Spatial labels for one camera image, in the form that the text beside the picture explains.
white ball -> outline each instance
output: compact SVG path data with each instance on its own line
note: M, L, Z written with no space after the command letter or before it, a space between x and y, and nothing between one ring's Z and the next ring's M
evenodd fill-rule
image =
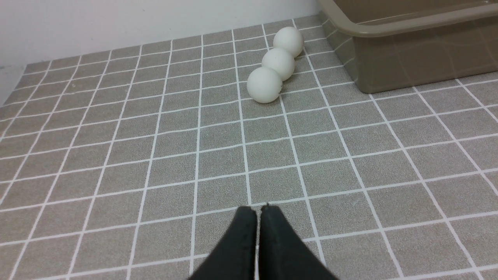
M259 67L249 75L247 86L252 99L259 103L270 103L278 98L282 80L275 70Z
M294 27L284 27L275 34L273 47L286 49L293 57L297 57L304 48L303 35Z
M274 48L264 55L261 66L277 71L281 80L285 81L294 73L296 63L294 57L287 50Z

brown plastic tray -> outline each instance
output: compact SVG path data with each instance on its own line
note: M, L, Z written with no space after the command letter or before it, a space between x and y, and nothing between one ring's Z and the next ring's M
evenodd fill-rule
M327 40L365 93L498 70L498 0L318 0Z

white wall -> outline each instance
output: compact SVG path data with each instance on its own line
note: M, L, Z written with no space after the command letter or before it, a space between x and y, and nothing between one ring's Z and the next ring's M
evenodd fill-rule
M316 13L316 0L0 0L0 65L25 65Z

tile pattern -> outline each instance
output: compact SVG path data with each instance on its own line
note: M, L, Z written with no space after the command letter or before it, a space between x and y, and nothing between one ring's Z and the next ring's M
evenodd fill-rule
M183 279L267 201L341 279L496 275L496 75L365 95L321 25L28 65L0 108L0 278ZM257 104L285 26L305 51Z

white grout line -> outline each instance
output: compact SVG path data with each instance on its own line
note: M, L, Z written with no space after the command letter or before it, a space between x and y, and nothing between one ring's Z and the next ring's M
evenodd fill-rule
M380 109L380 107L378 106L377 102L375 101L375 99L373 98L372 95L370 95L370 98L373 100L373 104L375 105L375 107L377 108L377 111L379 112L380 116L384 119L384 121L387 121L387 118L385 117L384 113L382 112L382 110ZM460 240L460 238L458 237L455 229L453 228L453 226L450 224L449 220L448 220L448 217L446 216L446 214L443 212L443 209L439 206L439 203L437 202L436 198L434 197L434 195L432 194L432 191L429 189L429 187L427 186L427 183L423 181L423 177L422 177L422 174L420 173L420 171L418 170L417 166L415 165L415 163L413 162L412 158L410 157L410 155L408 154L408 152L406 151L406 148L404 147L403 143L401 143L401 140L399 139L399 137L396 135L396 133L394 132L394 130L392 129L392 126L391 124L387 123L387 127L389 128L391 134L394 136L394 138L396 139L396 142L398 143L398 145L401 147L401 150L403 151L405 157L408 159L408 161L410 162L410 165L412 166L413 170L415 171L417 177L422 181L422 185L424 186L425 190L427 191L427 193L429 194L432 202L434 203L434 206L436 206L437 210L439 211L439 214L443 217L443 220L445 221L446 223L446 226L448 227L448 229L450 230L451 234L453 235L453 237L455 238L455 241L457 242L457 244L460 246L461 250L464 252L465 256L467 257L467 260L469 262L469 264L475 268L476 267L476 264L474 263L474 260L472 259L471 255L469 254L469 252L467 251L467 249L465 248L465 246L462 244L462 241ZM483 279L481 274L476 271L476 274L478 276L479 279Z
M234 48L235 52L235 35L234 35L234 30L231 30L232 33L232 45ZM234 54L234 63L235 63L235 68L237 69L237 56ZM240 123L241 123L241 137L242 137L242 149L244 152L244 171L246 173L246 193L248 196L248 205L252 204L252 198L251 198L251 193L250 193L250 184L249 184L249 164L248 164L248 156L247 156L247 149L246 149L246 133L244 131L244 116L242 114L242 98L241 98L241 85L239 82L239 71L235 71L235 79L237 81L237 102L239 103L239 118L240 118Z
M79 67L79 63L80 63L80 62L81 62L81 56L80 56L80 57L79 57L79 59L78 59L78 65L76 66L76 69L75 69L75 71L73 72L73 74L72 74L71 78L73 78L73 77L74 77L74 75L76 74L76 70L78 69L78 67ZM55 103L54 108L52 109L52 112L55 110L55 108L56 108L56 107L57 107L57 105L59 104L59 102L60 102L61 98L62 98L62 95L61 95L61 96L59 96L59 98L57 99L57 102ZM36 142L37 142L37 141L38 141L38 139L40 138L41 131L43 130L43 128L45 127L45 125L47 125L47 123L48 123L48 121L50 120L50 117L51 117L51 116L52 116L52 115L50 115L50 116L47 118L47 120L45 121L45 123L42 125L42 127L41 127L41 129L40 129L40 131L39 131L38 135L36 136L35 141L34 141L34 142L33 142L33 144L31 145L31 148L29 149L29 152L31 152L31 151L33 150L34 146L36 145ZM76 134L77 134L77 133L78 133L78 132L76 131L75 135L73 136L73 139L71 140L71 143L69 144L69 148L68 148L68 150L66 151L66 153L65 153L65 155L64 155L64 158L63 158L63 160L62 160L62 162L61 162L61 164L60 164L60 167L59 167L59 172L60 172L60 171L62 171L62 168L64 167L64 164L65 164L65 162L66 162L66 160L67 160L67 157L68 157L68 155L69 155L69 151L71 150L71 145L73 144L74 139L76 138ZM20 173L20 171L21 171L21 169L22 169L22 167L23 167L24 163L26 162L26 159L27 159L27 158L28 158L28 156L26 155L26 157L24 158L24 160L23 160L22 164L19 166L19 169L17 170L17 173L16 173L16 175L15 175L14 179L15 179L15 178L17 178L17 176L19 175L19 173ZM41 215L43 214L43 210L45 209L46 203L48 202L48 199L50 198L50 195L52 194L52 190L53 190L53 189L54 189L54 187L55 187L55 183L56 183L57 179L58 179L58 175L57 175L57 176L53 179L52 185L50 186L50 189L49 189L49 191L48 191L48 193L47 193L47 195L46 195L46 197L45 197L45 200L44 200L44 202L43 202L43 205L41 206L40 211L38 212L38 215L36 216L36 219L35 219L35 221L34 221L34 223L33 223L33 226L31 227L31 231L29 232L28 238L27 238L26 242L24 243L24 245L22 246L21 252L19 253L19 256L17 257L17 260L16 260L16 262L15 262L15 264L14 264L14 267L12 268L12 272L10 273L10 277L9 277L9 279L10 279L10 280L12 280L12 279L14 278L14 276L15 276L15 273L16 273L16 271L17 271L17 268L19 267L19 264L20 264L20 262L21 262L22 256L24 255L24 252L26 252L26 248L27 248L27 246L28 246L29 240L33 237L33 234L34 234L34 231L35 231L35 229L36 229L36 226L37 226L38 222L40 221ZM1 203L3 203L3 199L7 196L7 192L8 192L8 189L5 191L5 194L4 194L4 197L2 198L2 200L0 200L0 204L1 204Z
M201 76L199 78L199 110L197 112L197 146L195 153L195 182L194 182L194 206L192 215L192 230L190 232L190 266L189 275L194 273L194 255L195 255L195 220L197 215L197 192L199 187L199 151L201 145L201 103L202 103L202 66L204 56L204 36L201 35Z
M292 24L294 25L294 27L297 28L296 23L295 23L294 20L292 20ZM310 65L310 67L311 67L311 70L313 71L313 66L311 65L311 62L310 62L309 59L308 59L308 63ZM310 200L308 198L308 191L306 189L306 184L304 183L304 178L303 178L303 173L302 173L302 170L301 170L301 166L299 165L299 158L297 156L297 151L296 151L296 147L294 145L294 140L292 139L292 132L290 130L290 125L289 125L289 120L287 119L287 114L285 112L285 106L284 106L284 103L283 103L282 95L279 95L278 98L280 100L280 106L282 107L282 112L283 112L283 117L284 117L284 120L285 120L285 126L287 128L287 133L289 134L290 146L292 148L292 153L294 155L294 161L295 161L296 167L297 167L297 174L299 176L299 182L301 183L301 190L303 192L304 201L306 203L306 208L308 210L308 215L309 215L310 222L311 222L311 229L313 231L313 235L318 238L319 234L318 234L318 230L317 230L317 227L316 227L315 218L313 216L313 211L311 209ZM323 265L326 266L327 262L325 260L324 254L323 254L322 244L321 244L321 242L319 240L317 240L316 241L316 245L317 245L317 248L318 248L318 256L320 257L320 261L322 262Z
M141 54L141 53L142 53L142 46L140 46L140 51L139 51L139 54ZM136 74L137 67L138 67L139 63L140 63L140 58L138 58L137 61L136 61L135 70L133 71L133 75L131 77L132 81L135 78L135 74ZM121 108L120 118L123 117L123 113L125 112L126 102L128 100L130 91L131 91L131 85L128 87L128 91L126 93L126 98L124 100L123 107ZM120 127L120 123L121 123L121 120L118 120L118 123L116 124L116 128L114 130L113 138L111 140L111 143L110 143L108 151L107 151L106 159L104 160L104 166L102 167L102 170L100 172L99 180L97 182L97 186L95 188L94 195L92 197L92 200L90 201L90 206L88 207L88 211L87 211L87 215L85 217L85 222L83 223L83 229L82 229L82 231L85 231L86 228L87 228L87 226L88 226L88 221L90 219L90 214L92 213L92 208L93 208L93 205L95 203L96 195L98 194L100 185L102 183L102 177L104 176L104 171L106 170L106 165L107 165L107 162L109 161L109 156L111 155L111 150L113 148L113 144L114 144L114 141L116 139L116 135L118 134L118 129ZM78 252L79 252L79 249L80 249L80 246L81 246L82 239L83 239L83 234L81 234L79 236L79 238L78 238L78 243L76 244L76 249L74 250L74 254L73 254L73 257L71 259L71 265L69 266L68 274L71 274L72 271L73 271L74 265L76 263L76 257L78 255Z
M173 48L173 40L170 41L170 49ZM168 62L168 67L166 68L166 81L168 80L168 75L169 75L169 62ZM161 103L159 106L159 111L162 110L162 106L164 104L164 93L166 92L166 86L167 82L164 82L163 89L162 89L162 97L161 97ZM150 172L152 169L152 159L154 158L154 153L157 145L157 136L159 132L159 124L161 122L161 114L157 117L157 122L156 122L156 128L155 128L155 134L154 134L154 140L152 142L152 150L150 151L150 157L149 157L149 164L147 168L147 175L145 177L145 186L143 188L142 192L142 200L140 202L140 208L138 211L138 220L137 220L137 225L135 227L135 234L133 236L133 242L131 244L131 253L130 253L130 258L128 262L128 269L126 272L126 280L129 280L131 277L131 266L133 265L133 260L135 258L135 250L136 250L136 242L138 239L138 230L140 228L140 223L142 222L142 215L143 215L143 207L145 205L145 197L147 196L147 188L149 186L149 181L150 181Z
M360 176L360 173L358 172L358 169L356 168L356 165L355 165L355 163L353 161L353 158L352 158L351 153L350 153L350 151L348 149L348 146L346 145L346 142L344 141L344 137L342 136L342 133L339 130L339 125L337 123L337 120L334 117L334 114L332 113L332 110L330 109L328 99L325 96L325 93L324 93L323 88L322 88L322 86L320 84L318 76L316 75L316 72L314 71L313 64L311 63L311 60L310 60L309 56L307 55L306 48L304 48L303 51L304 51L304 53L306 55L306 58L307 58L308 63L310 65L310 67L311 67L311 70L313 70L313 76L315 78L315 81L316 81L318 87L320 88L320 93L322 94L322 98L323 98L325 104L328 107L329 115L330 115L330 117L332 119L332 122L334 123L334 126L335 126L335 128L337 130L338 136L341 139L341 143L342 143L344 151L346 152L346 156L347 156L347 158L348 158L348 160L349 160L349 162L350 162L350 164L351 164L351 166L353 168L353 171L355 172L356 178L357 178L357 180L358 180L358 182L359 182L359 184L360 184L360 186L361 186L361 188L363 190L363 194L364 194L365 199L366 199L366 201L367 201L367 203L368 203L368 205L370 207L370 210L372 211L372 215L373 215L373 217L375 219L377 227L379 228L380 233L382 234L382 238L383 238L384 243L386 245L387 251L389 252L389 255L391 256L391 259L392 259L394 265L396 266L396 270L397 270L399 276L403 277L404 274L403 274L403 271L401 270L401 266L399 265L399 262L398 262L396 256L394 255L394 252L393 252L393 250L391 248L389 240L387 239L387 235L385 234L385 232L384 232L384 230L382 228L382 223L380 222L380 219L378 218L378 215L377 215L377 212L375 211L374 205L372 204L372 201L371 201L370 196L369 196L369 194L367 192L367 189L365 188L365 184L363 183L363 180L362 180L362 178Z

